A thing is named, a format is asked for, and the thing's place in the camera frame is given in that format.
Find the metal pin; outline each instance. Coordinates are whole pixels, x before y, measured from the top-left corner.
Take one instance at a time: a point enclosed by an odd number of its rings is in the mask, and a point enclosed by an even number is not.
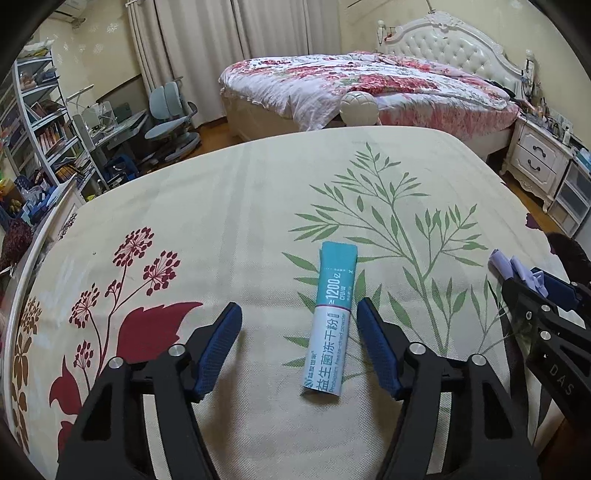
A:
[[[408,349],[415,355],[422,355],[427,351],[427,348],[422,343],[411,343]]]
[[[180,343],[177,343],[176,345],[173,345],[172,347],[170,347],[168,349],[168,354],[170,356],[181,356],[182,354],[185,353],[185,347],[184,345],[181,345]]]
[[[479,367],[486,365],[486,358],[484,358],[482,355],[479,355],[478,353],[476,355],[472,355],[472,361]]]
[[[109,360],[109,367],[113,370],[118,369],[123,365],[123,359],[120,356],[114,356],[111,360]]]

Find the nightstand drawer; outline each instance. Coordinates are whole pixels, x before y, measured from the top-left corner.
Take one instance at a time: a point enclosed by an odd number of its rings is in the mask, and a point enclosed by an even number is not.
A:
[[[519,145],[515,147],[511,163],[546,193],[552,188],[556,174]]]
[[[543,141],[540,138],[540,135],[536,134],[528,127],[523,129],[518,145],[521,145],[529,153],[536,156],[551,170],[556,171],[558,168],[557,163],[562,161],[562,155],[557,154],[554,147]]]

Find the air conditioner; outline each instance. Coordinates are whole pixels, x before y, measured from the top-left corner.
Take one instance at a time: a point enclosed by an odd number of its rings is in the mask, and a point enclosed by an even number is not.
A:
[[[87,0],[66,0],[49,16],[56,20],[80,25],[85,19],[80,18],[86,9]]]

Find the bed headboard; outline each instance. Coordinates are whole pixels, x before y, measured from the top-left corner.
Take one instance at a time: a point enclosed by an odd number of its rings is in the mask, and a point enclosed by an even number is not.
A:
[[[384,27],[383,21],[378,22],[378,32]],[[523,98],[522,70],[507,60],[503,47],[446,12],[437,11],[396,27],[391,37],[382,40],[378,51],[451,65],[494,80]],[[533,59],[530,51],[527,55]]]

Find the floral bedspread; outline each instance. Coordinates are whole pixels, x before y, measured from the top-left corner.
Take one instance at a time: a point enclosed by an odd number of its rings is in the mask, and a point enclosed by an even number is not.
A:
[[[499,248],[566,274],[521,202],[449,135],[363,127],[249,142],[127,183],[67,226],[31,287],[5,379],[13,432],[47,479],[109,358],[155,358],[229,301],[242,331],[195,408],[220,477],[375,478],[400,405],[379,387],[355,315],[338,400],[300,386],[325,239],[358,246],[355,302],[371,297],[439,355],[485,355],[539,448],[561,421],[487,260]],[[144,409],[156,477],[169,478],[153,397]],[[449,413],[444,398],[442,425]],[[433,469],[444,443],[439,433]]]
[[[347,92],[378,100],[382,125],[442,130],[461,140],[510,126],[519,107],[481,78],[411,57],[347,55],[270,57],[240,61],[220,77],[223,95],[259,103],[302,131],[324,128]]]

